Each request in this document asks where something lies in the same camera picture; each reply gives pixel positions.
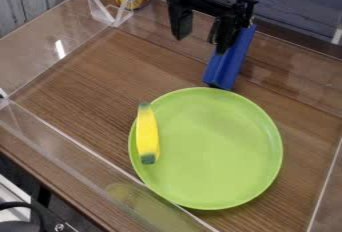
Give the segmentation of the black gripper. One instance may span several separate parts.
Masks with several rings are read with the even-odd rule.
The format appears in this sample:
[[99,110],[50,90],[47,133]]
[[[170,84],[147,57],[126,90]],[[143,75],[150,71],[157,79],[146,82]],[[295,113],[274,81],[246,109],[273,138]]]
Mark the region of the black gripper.
[[215,17],[207,42],[215,46],[214,53],[223,55],[233,47],[241,30],[249,26],[258,0],[167,0],[171,32],[178,40],[193,33],[197,10]]

